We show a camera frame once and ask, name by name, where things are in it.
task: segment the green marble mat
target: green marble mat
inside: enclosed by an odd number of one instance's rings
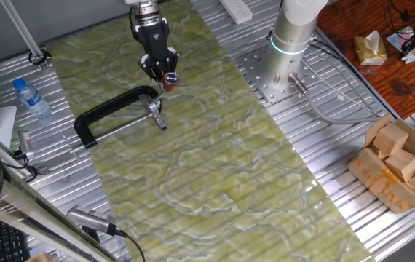
[[[190,1],[163,14],[181,53],[181,85],[163,100],[168,130],[145,122],[90,149],[119,226],[147,261],[372,261]],[[127,18],[47,49],[75,116],[150,84]],[[142,113],[129,106],[92,131]]]

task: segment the white paper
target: white paper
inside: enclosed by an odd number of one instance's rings
[[[373,33],[370,33],[369,36],[365,39],[365,46],[369,50],[373,50],[374,54],[377,55],[377,52],[379,51],[379,39],[380,35],[377,31],[374,31]]]
[[[0,142],[7,148],[10,148],[16,113],[16,106],[0,108]]]

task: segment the metal slotted table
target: metal slotted table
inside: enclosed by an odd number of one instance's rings
[[[253,19],[236,25],[218,0],[191,0],[205,22],[237,64],[239,71],[269,110],[287,139],[313,172],[321,186],[334,201],[341,214],[363,244],[381,260],[415,237],[415,209],[394,214],[389,211],[347,169],[347,163],[364,144],[364,133],[372,125],[335,125],[323,122],[297,91],[271,104],[263,97],[255,83],[254,62],[267,45],[266,35],[277,16],[279,0],[247,0]],[[319,31],[316,36],[326,40]],[[304,58],[307,70],[305,84],[320,110],[337,119],[356,119],[382,115],[391,108],[379,94],[350,73],[341,62],[324,52],[308,48]],[[12,81],[23,77],[35,84],[50,103],[52,115],[46,121],[34,119],[15,97]],[[27,55],[0,63],[0,107],[17,106],[15,130],[25,129],[31,134],[35,157],[34,166],[49,168],[48,176],[31,183],[43,197],[66,213],[74,205],[83,205],[111,214],[98,174],[86,151],[78,152],[79,159],[70,154],[63,139],[65,135],[74,146],[79,139],[73,129],[74,117],[53,66],[41,71],[28,62]],[[17,148],[14,138],[12,147]],[[128,251],[121,238],[100,234],[103,245],[120,259],[128,259]],[[51,247],[33,237],[28,238],[31,255],[41,251],[53,252]]]

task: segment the water bottle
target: water bottle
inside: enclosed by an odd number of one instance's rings
[[[37,119],[46,119],[50,116],[50,107],[47,102],[41,98],[38,90],[32,84],[26,84],[23,79],[13,81],[13,86],[17,91],[17,97],[25,105],[30,113]]]

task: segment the black c-clamp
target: black c-clamp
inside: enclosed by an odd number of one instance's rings
[[[162,110],[162,101],[161,100],[154,101],[155,99],[157,99],[158,95],[159,94],[157,93],[157,91],[152,87],[148,87],[148,86],[136,87],[78,116],[78,118],[76,118],[75,120],[74,126],[75,126],[76,133],[78,134],[80,140],[83,142],[83,146],[80,146],[78,148],[72,148],[68,140],[65,138],[68,146],[71,149],[71,153],[75,154],[77,151],[80,151],[84,148],[89,149],[97,145],[99,140],[107,138],[108,136],[113,135],[120,130],[123,130],[135,124],[138,124],[151,117],[157,123],[159,128],[162,131],[165,131],[167,129],[167,126],[164,120],[159,115],[160,111]],[[96,138],[94,137],[94,135],[91,133],[91,130],[89,128],[90,124],[136,101],[142,102],[142,104],[148,111],[147,115],[140,116],[132,120],[129,123],[123,124],[122,126],[117,127],[111,131],[108,131],[102,135],[99,135]]]

